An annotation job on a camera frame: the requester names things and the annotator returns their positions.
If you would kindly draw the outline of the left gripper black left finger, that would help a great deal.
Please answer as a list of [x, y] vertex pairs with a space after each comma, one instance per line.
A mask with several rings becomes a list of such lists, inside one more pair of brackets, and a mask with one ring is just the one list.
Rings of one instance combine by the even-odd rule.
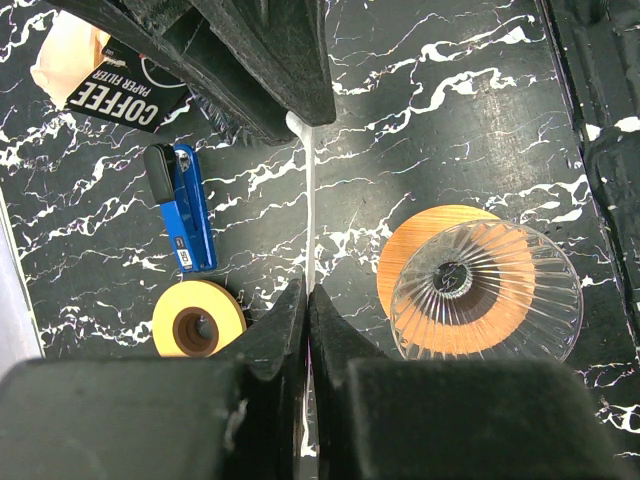
[[1, 382], [5, 479], [295, 479], [306, 287], [209, 358], [29, 360]]

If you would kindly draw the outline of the clear glass dripper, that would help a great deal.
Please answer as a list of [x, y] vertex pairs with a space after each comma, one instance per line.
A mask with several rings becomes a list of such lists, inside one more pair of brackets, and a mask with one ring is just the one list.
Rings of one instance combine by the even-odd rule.
[[584, 300], [562, 249], [524, 225], [488, 219], [452, 226], [400, 271], [391, 332], [405, 360], [565, 361]]

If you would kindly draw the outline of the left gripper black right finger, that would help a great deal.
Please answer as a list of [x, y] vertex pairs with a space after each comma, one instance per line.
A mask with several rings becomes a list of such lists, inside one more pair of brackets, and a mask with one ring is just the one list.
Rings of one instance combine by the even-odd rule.
[[635, 479], [587, 390], [545, 360], [389, 358], [308, 303], [323, 479]]

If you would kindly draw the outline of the coffee filter packet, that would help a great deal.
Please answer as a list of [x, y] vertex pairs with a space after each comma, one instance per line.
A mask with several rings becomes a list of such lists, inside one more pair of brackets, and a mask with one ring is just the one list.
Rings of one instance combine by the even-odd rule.
[[57, 109], [150, 133], [190, 96], [186, 83], [150, 58], [64, 11], [30, 73]]

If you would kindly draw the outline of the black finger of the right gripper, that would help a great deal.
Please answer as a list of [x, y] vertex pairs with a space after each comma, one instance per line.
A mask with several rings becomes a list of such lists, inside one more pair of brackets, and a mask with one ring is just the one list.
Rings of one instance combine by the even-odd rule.
[[286, 111], [234, 57], [189, 1], [57, 0], [193, 87], [269, 145], [290, 142]]
[[310, 126], [336, 120], [324, 1], [194, 1], [244, 69]]

